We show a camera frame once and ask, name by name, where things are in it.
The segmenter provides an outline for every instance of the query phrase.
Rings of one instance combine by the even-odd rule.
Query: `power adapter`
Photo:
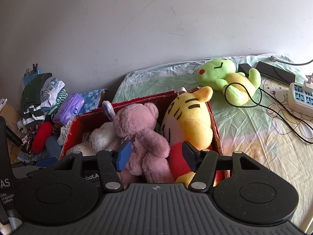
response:
[[[313,93],[313,83],[312,83],[312,76],[308,79],[308,81],[304,81],[303,83],[303,89],[304,91],[306,91],[307,93],[312,94]]]

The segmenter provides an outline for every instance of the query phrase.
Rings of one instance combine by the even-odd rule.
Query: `bed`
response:
[[[282,54],[227,57],[236,66],[248,63],[255,67],[259,61],[275,65],[296,75],[296,83],[303,83],[305,76],[296,66],[271,62],[270,56],[292,62]],[[193,79],[195,69],[209,61],[163,64],[145,70],[134,71],[125,76],[114,97],[113,103],[127,101],[181,87],[187,90],[198,86]],[[288,86],[262,76],[260,88],[274,95],[284,106],[288,106]],[[260,93],[254,96],[259,100]],[[262,104],[279,112],[300,135],[313,141],[313,132],[306,125],[291,117],[280,104],[263,95]],[[313,217],[313,145],[298,138],[278,116],[268,109],[231,107],[222,92],[215,91],[210,101],[218,125],[225,155],[240,150],[290,182],[298,191],[299,204],[292,222],[307,232]],[[313,118],[292,111],[294,115],[312,124]]]

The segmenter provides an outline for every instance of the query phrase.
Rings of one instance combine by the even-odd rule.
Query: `stuffed toy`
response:
[[[114,131],[113,123],[107,122],[90,134],[89,142],[77,144],[66,151],[66,155],[72,153],[73,151],[81,151],[83,156],[96,155],[97,152],[104,149],[116,149],[120,143],[121,140]]]
[[[159,111],[153,103],[131,104],[119,110],[113,118],[117,136],[132,142],[132,153],[126,168],[119,173],[124,187],[144,175],[148,183],[173,183],[166,158],[169,144],[154,131]]]
[[[97,153],[91,147],[90,142],[83,142],[83,143],[75,145],[74,147],[72,147],[66,151],[66,155],[69,155],[70,153],[72,153],[74,151],[81,151],[83,153],[83,156],[96,155],[96,153]]]
[[[212,94],[212,88],[206,86],[194,93],[178,95],[165,112],[161,125],[160,134],[171,147],[168,163],[174,179],[186,187],[195,173],[190,171],[182,155],[182,143],[189,141],[198,150],[210,146],[213,131],[206,102]]]
[[[242,72],[236,73],[236,65],[226,58],[216,58],[197,68],[194,72],[195,80],[203,86],[210,86],[214,90],[225,92],[228,84],[238,82],[244,85],[253,97],[261,84],[261,75],[255,68],[249,70],[249,79]],[[226,91],[227,100],[236,106],[249,101],[246,90],[240,85],[231,85]]]
[[[153,103],[131,104],[114,113],[109,102],[102,105],[103,111],[113,122],[104,123],[95,129],[89,142],[78,144],[66,154],[81,151],[83,156],[96,155],[103,149],[117,149],[123,140],[132,142],[132,153],[126,168],[118,173],[123,186],[138,182],[144,175],[148,183],[173,183],[173,175],[166,158],[169,144],[154,131],[159,111]]]

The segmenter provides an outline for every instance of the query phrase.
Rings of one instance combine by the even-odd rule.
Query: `power strip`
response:
[[[303,85],[291,83],[287,99],[292,110],[313,117],[313,96],[304,91]]]

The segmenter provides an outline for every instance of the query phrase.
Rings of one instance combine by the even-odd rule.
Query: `green frog plush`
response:
[[[244,85],[253,97],[261,84],[261,75],[257,69],[249,70],[249,78],[242,72],[236,73],[236,65],[226,58],[216,58],[197,68],[194,78],[202,86],[210,86],[214,90],[225,92],[228,84],[238,82]],[[247,91],[240,85],[229,86],[226,91],[227,100],[236,106],[246,104],[249,100]]]

